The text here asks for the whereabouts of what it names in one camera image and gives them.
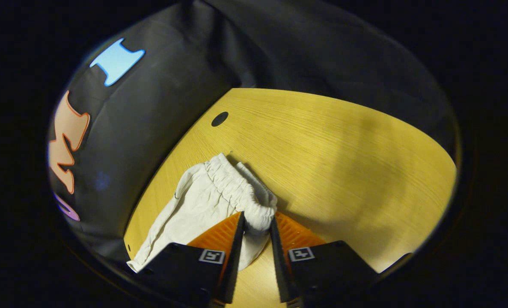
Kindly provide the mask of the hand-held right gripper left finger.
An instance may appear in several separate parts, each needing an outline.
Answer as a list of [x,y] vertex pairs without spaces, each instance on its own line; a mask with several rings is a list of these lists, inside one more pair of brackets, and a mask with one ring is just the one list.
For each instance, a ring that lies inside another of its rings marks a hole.
[[230,304],[244,227],[244,213],[239,212],[189,244],[168,244],[140,271],[140,280],[174,305]]

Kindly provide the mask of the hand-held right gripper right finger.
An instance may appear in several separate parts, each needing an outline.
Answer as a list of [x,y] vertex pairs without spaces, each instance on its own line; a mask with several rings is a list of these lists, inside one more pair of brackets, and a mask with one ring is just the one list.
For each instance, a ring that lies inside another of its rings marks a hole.
[[287,306],[353,306],[378,273],[346,242],[326,242],[276,212],[270,225],[276,281]]

